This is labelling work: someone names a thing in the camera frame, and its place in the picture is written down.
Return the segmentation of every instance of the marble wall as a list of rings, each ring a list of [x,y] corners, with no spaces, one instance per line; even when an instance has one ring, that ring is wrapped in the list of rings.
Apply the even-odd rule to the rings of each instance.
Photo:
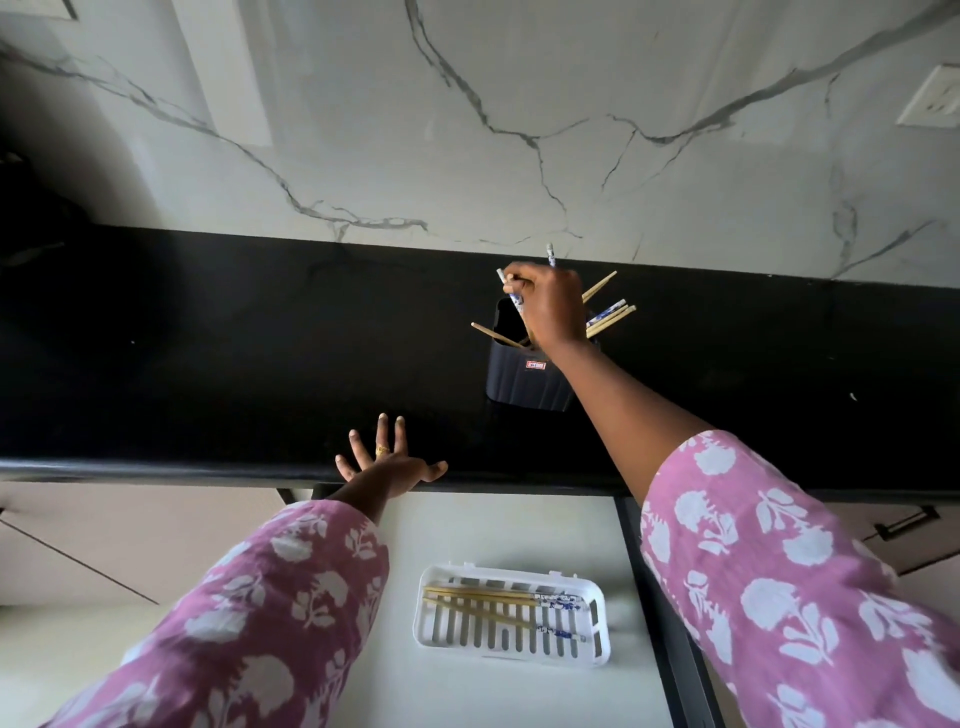
[[[960,286],[960,0],[240,0],[273,145],[169,0],[0,17],[0,118],[112,225]]]

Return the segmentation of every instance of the white plastic tray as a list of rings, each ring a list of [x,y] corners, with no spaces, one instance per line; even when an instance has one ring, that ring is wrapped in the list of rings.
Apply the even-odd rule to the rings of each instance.
[[[424,602],[427,586],[473,586],[486,590],[510,590],[519,594],[568,594],[579,596],[588,608],[582,611],[524,607],[477,599],[460,599],[461,606],[491,616],[478,618]],[[568,667],[597,667],[610,659],[610,633],[603,592],[592,581],[563,576],[559,571],[533,573],[502,569],[478,569],[473,564],[461,567],[432,566],[420,577],[414,617],[414,639],[424,647],[440,647],[474,657],[496,657],[550,663]],[[522,619],[546,624],[555,629],[585,636],[586,642],[561,638],[533,629],[497,623],[497,617]]]

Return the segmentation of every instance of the black container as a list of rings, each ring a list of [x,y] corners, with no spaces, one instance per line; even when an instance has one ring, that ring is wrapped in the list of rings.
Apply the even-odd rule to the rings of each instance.
[[[497,302],[493,330],[517,342],[526,337],[523,320],[509,298]],[[563,412],[573,401],[573,388],[543,352],[517,349],[492,339],[487,397],[518,407]]]

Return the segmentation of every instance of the sleeve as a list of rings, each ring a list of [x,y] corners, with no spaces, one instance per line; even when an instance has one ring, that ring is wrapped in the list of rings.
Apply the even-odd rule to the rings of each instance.
[[[388,571],[387,548],[362,513],[328,500],[290,505],[45,725],[320,728]]]
[[[960,726],[960,628],[725,432],[663,463],[644,561],[751,726]]]

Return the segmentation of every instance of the wall switch plate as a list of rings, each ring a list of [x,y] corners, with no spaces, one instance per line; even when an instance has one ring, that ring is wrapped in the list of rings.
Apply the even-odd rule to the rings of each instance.
[[[897,119],[904,127],[960,127],[960,65],[938,65]]]
[[[0,0],[0,12],[58,17],[61,20],[76,18],[70,3],[66,0]]]

